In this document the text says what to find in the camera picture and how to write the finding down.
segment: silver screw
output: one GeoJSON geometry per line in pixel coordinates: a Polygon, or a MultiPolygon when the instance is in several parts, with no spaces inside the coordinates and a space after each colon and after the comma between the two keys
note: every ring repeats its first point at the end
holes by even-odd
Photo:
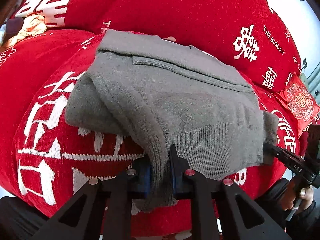
{"type": "Polygon", "coordinates": [[[98,182],[99,182],[99,179],[97,179],[97,178],[89,179],[89,184],[90,185],[96,185],[98,182]]]}
{"type": "Polygon", "coordinates": [[[233,180],[229,179],[229,178],[226,178],[226,179],[223,180],[223,184],[226,185],[226,186],[231,186],[233,184],[233,180]]]}
{"type": "Polygon", "coordinates": [[[127,174],[128,175],[134,175],[136,173],[137,173],[137,171],[135,169],[127,169],[127,174]]]}

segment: gray sweater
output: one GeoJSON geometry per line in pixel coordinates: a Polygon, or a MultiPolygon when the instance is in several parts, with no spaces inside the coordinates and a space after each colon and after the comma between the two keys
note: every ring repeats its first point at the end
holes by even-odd
{"type": "Polygon", "coordinates": [[[259,109],[252,87],[232,66],[193,46],[108,30],[95,61],[72,91],[66,122],[131,136],[153,165],[150,210],[173,204],[168,149],[208,178],[271,164],[278,118],[259,109]]]}

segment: person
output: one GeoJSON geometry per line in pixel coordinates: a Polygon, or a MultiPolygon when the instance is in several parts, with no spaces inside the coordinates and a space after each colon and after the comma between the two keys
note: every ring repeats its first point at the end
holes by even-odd
{"type": "MultiPolygon", "coordinates": [[[[283,228],[292,240],[319,239],[320,210],[313,200],[313,188],[300,191],[303,199],[297,212],[287,222],[285,218],[296,198],[296,177],[289,182],[278,180],[264,195],[255,201],[283,228]]],[[[44,214],[17,197],[0,199],[0,239],[28,240],[48,220],[44,214]]]]}

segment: black sleeve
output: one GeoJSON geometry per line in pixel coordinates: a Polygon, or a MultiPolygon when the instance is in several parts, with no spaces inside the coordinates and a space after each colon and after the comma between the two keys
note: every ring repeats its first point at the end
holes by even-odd
{"type": "Polygon", "coordinates": [[[313,201],[310,207],[286,222],[286,231],[292,240],[311,240],[311,232],[316,230],[316,225],[319,224],[319,214],[320,210],[316,208],[316,202],[313,201]]]}
{"type": "Polygon", "coordinates": [[[1,240],[28,240],[48,219],[17,197],[0,199],[1,240]]]}

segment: red blanket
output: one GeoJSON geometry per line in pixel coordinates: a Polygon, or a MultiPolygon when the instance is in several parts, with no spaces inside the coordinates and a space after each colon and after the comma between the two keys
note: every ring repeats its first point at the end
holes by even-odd
{"type": "MultiPolygon", "coordinates": [[[[68,126],[64,108],[76,80],[94,60],[103,34],[53,30],[0,55],[0,185],[52,216],[91,177],[108,179],[143,150],[130,138],[68,126]]],[[[269,92],[254,86],[260,108],[280,117],[278,145],[298,154],[297,130],[269,92]]],[[[285,167],[243,169],[230,176],[250,197],[263,194],[285,167]]],[[[142,213],[132,207],[132,235],[191,228],[189,201],[142,213]]]]}
{"type": "Polygon", "coordinates": [[[48,27],[108,28],[173,36],[278,92],[301,59],[280,17],[266,0],[24,0],[16,16],[40,13],[48,27]]]}

